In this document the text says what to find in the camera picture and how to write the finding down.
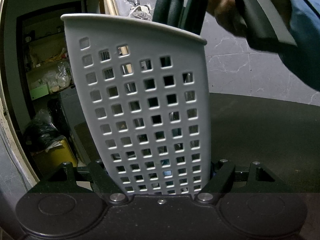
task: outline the round pad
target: round pad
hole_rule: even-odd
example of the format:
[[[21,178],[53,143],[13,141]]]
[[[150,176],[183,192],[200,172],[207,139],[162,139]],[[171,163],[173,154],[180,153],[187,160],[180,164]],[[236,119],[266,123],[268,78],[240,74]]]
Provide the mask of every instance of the round pad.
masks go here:
[[[85,230],[104,209],[103,200],[94,193],[27,193],[16,214],[31,234],[62,237]]]
[[[222,216],[254,236],[282,236],[300,230],[307,208],[294,193],[228,193],[220,204]]]

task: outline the black handle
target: black handle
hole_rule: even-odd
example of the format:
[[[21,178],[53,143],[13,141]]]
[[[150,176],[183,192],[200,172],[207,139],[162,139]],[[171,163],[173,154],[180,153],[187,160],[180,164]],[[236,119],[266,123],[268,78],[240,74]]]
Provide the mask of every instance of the black handle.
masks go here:
[[[183,0],[157,0],[153,13],[153,22],[178,27]]]
[[[208,0],[188,0],[179,28],[200,35]]]
[[[278,53],[297,46],[271,0],[236,0],[236,6],[247,25],[251,48]]]

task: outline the metal screw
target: metal screw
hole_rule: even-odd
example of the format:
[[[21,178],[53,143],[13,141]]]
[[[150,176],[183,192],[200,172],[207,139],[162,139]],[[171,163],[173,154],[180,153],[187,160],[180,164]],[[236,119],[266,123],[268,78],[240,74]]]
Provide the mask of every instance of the metal screw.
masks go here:
[[[166,201],[165,199],[159,199],[157,202],[158,202],[160,205],[162,205],[162,204],[166,203],[167,201]]]
[[[125,195],[122,193],[113,193],[109,198],[113,202],[121,202],[125,200]]]
[[[199,193],[197,198],[201,201],[210,201],[213,199],[213,196],[210,193]]]

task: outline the square hole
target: square hole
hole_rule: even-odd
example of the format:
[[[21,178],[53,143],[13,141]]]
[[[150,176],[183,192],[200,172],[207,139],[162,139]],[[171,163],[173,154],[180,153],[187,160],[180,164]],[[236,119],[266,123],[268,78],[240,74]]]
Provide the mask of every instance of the square hole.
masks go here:
[[[106,117],[107,117],[106,111],[104,110],[103,107],[97,108],[97,109],[95,109],[94,111],[95,111],[96,117],[97,117],[98,119],[103,119],[103,118],[106,118]]]
[[[122,181],[123,184],[125,184],[125,183],[130,183],[130,180],[129,180],[128,177],[121,177],[120,179],[121,179],[121,181]]]
[[[190,148],[196,149],[200,147],[200,141],[199,140],[193,140],[190,142]]]
[[[165,140],[164,131],[155,132],[156,141]]]
[[[110,128],[110,125],[108,124],[103,124],[100,126],[100,128],[103,134],[111,133],[111,128]]]
[[[145,79],[143,84],[146,90],[152,90],[156,88],[155,80],[153,78]]]
[[[201,181],[201,176],[195,176],[193,177],[193,182],[196,183],[196,182],[200,182]]]
[[[112,68],[106,68],[103,70],[103,75],[104,75],[104,79],[108,80],[111,78],[114,78],[115,75],[113,74],[113,69]]]
[[[151,187],[152,187],[152,189],[160,189],[160,183],[158,183],[158,182],[152,183]]]
[[[188,179],[187,178],[184,178],[184,179],[179,179],[179,183],[180,185],[187,185],[188,184]]]
[[[154,115],[151,117],[152,123],[153,124],[161,124],[161,115]]]
[[[133,119],[133,124],[136,128],[144,127],[144,122],[142,118]]]
[[[116,148],[116,142],[113,139],[106,140],[106,144],[109,149]]]
[[[201,166],[200,165],[193,166],[192,167],[192,171],[193,171],[193,173],[200,172],[201,171]]]
[[[193,187],[194,191],[201,190],[201,185],[196,185]]]
[[[111,106],[111,109],[112,109],[112,112],[113,112],[114,115],[123,114],[121,104],[113,105],[113,106]]]
[[[196,154],[191,155],[191,159],[193,162],[200,161],[200,153],[196,153]]]
[[[111,154],[111,157],[113,159],[114,162],[119,162],[121,161],[121,157],[120,157],[120,154],[119,153],[113,153]]]
[[[163,171],[163,176],[164,176],[165,178],[167,178],[167,177],[172,177],[172,172],[171,172],[171,171]]]
[[[186,102],[195,101],[196,93],[194,91],[187,91],[187,92],[184,92],[184,97],[186,99]]]
[[[167,103],[168,105],[176,104],[177,101],[177,95],[176,94],[171,94],[167,95]]]
[[[185,194],[189,192],[187,187],[181,188],[180,191],[181,191],[181,194]]]
[[[156,180],[156,179],[158,179],[158,176],[156,173],[150,173],[149,178],[150,178],[150,180]]]
[[[176,143],[173,147],[176,152],[183,151],[183,143]]]
[[[136,180],[136,182],[141,182],[141,181],[143,181],[143,176],[142,175],[136,175],[136,176],[134,176],[134,179]]]
[[[171,112],[169,113],[169,120],[170,122],[176,122],[180,120],[179,112]]]
[[[196,118],[197,117],[197,109],[192,108],[187,110],[188,119]]]
[[[132,101],[129,103],[131,112],[140,111],[140,104],[139,101]]]
[[[116,169],[118,170],[118,173],[125,173],[124,166],[117,166]]]
[[[191,125],[191,126],[189,126],[189,133],[190,133],[190,134],[197,134],[197,133],[199,133],[199,127],[198,127],[198,125]]]
[[[120,66],[120,71],[123,76],[131,75],[133,73],[131,63],[123,64]]]
[[[177,164],[178,165],[181,165],[181,164],[186,164],[186,159],[184,156],[181,156],[181,157],[177,157]]]
[[[139,185],[139,190],[140,191],[147,191],[147,186],[146,185]]]
[[[90,92],[90,97],[91,97],[92,102],[98,102],[98,101],[102,100],[99,90],[91,91]]]
[[[91,55],[85,55],[82,57],[82,65],[84,67],[90,67],[93,65],[92,56]]]
[[[129,47],[128,45],[122,45],[118,47],[118,54],[119,56],[125,56],[125,55],[129,55]]]
[[[137,135],[137,138],[140,144],[148,142],[148,136],[146,134]]]
[[[152,170],[155,168],[154,162],[146,162],[145,165],[147,167],[147,170]]]
[[[158,98],[149,98],[148,104],[150,108],[158,107],[159,106]]]
[[[107,91],[110,98],[117,97],[119,95],[117,87],[107,88]]]
[[[161,166],[163,168],[170,167],[170,160],[169,159],[161,160],[160,162],[161,162]]]
[[[178,175],[179,176],[183,176],[187,174],[187,169],[186,168],[182,168],[182,169],[178,169]]]
[[[183,82],[186,83],[192,83],[193,82],[193,74],[192,72],[184,73],[182,74]]]
[[[143,157],[145,157],[145,158],[152,156],[150,149],[143,149],[143,150],[141,150],[141,153],[142,153]]]
[[[125,121],[116,122],[116,127],[118,131],[126,131],[128,129]]]
[[[161,67],[170,67],[171,66],[170,56],[161,57],[160,62],[161,62]]]
[[[172,137],[182,137],[182,129],[181,128],[174,128],[172,131]]]
[[[139,164],[131,164],[130,165],[130,168],[132,171],[140,171],[140,167],[139,167]]]
[[[91,73],[85,75],[85,79],[87,80],[88,85],[92,85],[97,82],[97,77],[96,77],[95,72],[91,72]]]
[[[134,82],[124,84],[124,90],[127,95],[133,94],[137,92],[136,84]]]
[[[129,160],[130,159],[136,159],[136,154],[135,154],[134,151],[126,152],[125,154],[127,155]]]
[[[159,155],[166,155],[168,154],[168,149],[166,146],[159,146],[158,152],[159,152]]]
[[[90,46],[89,38],[85,37],[79,40],[80,49],[85,49]]]
[[[167,187],[174,187],[173,181],[166,181],[165,184]]]
[[[150,59],[142,60],[140,62],[141,71],[147,71],[152,69]]]
[[[124,147],[128,147],[128,146],[131,146],[132,145],[132,142],[131,142],[131,138],[128,136],[128,137],[122,137],[121,139],[121,143]]]
[[[107,49],[101,50],[101,51],[99,52],[99,55],[100,55],[100,61],[101,61],[101,62],[110,59],[110,53],[109,53],[109,50],[107,50]]]
[[[125,187],[124,188],[127,192],[134,192],[133,187]]]
[[[174,77],[173,76],[164,76],[163,77],[164,86],[169,87],[174,85]]]

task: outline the gray wall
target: gray wall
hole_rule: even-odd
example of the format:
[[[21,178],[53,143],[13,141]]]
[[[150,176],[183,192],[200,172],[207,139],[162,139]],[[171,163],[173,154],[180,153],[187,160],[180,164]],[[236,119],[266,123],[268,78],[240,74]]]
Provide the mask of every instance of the gray wall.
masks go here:
[[[140,0],[141,5],[156,0]],[[277,54],[252,50],[206,14],[201,36],[205,46],[209,91],[273,98],[320,106],[320,93],[293,75]]]
[[[18,16],[48,6],[79,0],[8,0],[4,24],[4,60],[12,106],[21,130],[30,121],[20,85],[17,51],[16,20]]]

